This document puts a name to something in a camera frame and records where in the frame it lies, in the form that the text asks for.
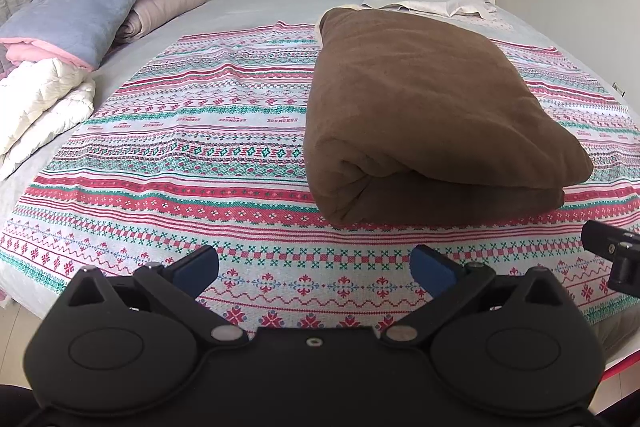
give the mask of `striped bedspread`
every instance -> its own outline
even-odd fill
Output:
[[[183,37],[126,82],[20,198],[0,270],[60,292],[84,264],[127,275],[212,245],[220,276],[199,300],[246,330],[384,328],[428,299],[408,270],[426,243],[503,274],[542,264],[590,322],[615,314],[636,301],[607,290],[609,264],[582,249],[580,227],[640,231],[640,132],[556,49],[496,44],[593,159],[555,212],[466,229],[327,225],[302,155],[313,27],[277,23]]]

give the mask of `white duvet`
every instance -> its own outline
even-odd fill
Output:
[[[0,181],[94,110],[95,83],[57,58],[23,62],[0,80]]]

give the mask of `black mount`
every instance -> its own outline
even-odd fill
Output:
[[[41,410],[25,427],[464,425],[585,427],[604,370],[551,272],[498,276],[412,251],[433,301],[371,328],[247,334],[194,301],[218,275],[203,247],[131,277],[81,269],[29,344]]]
[[[585,250],[613,263],[607,282],[610,289],[640,297],[640,235],[587,221],[580,239]]]

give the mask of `bed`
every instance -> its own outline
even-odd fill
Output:
[[[576,133],[593,140],[601,178],[567,190],[562,218],[508,227],[323,222],[302,159],[313,24],[362,1],[210,0],[109,55],[93,74],[92,119],[0,183],[0,288],[43,317],[84,264],[126,275],[207,244],[220,277],[199,300],[249,331],[380,329],[427,302],[406,267],[411,247],[426,243],[499,273],[544,264],[583,309],[609,367],[638,351],[640,307],[606,289],[609,264],[579,241],[590,217],[638,231],[638,120],[585,65],[503,10],[498,23],[450,22],[494,39],[543,107],[583,115]]]

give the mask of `brown blanket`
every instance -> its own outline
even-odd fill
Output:
[[[306,114],[311,193],[334,225],[474,225],[539,214],[593,171],[487,38],[335,8]]]

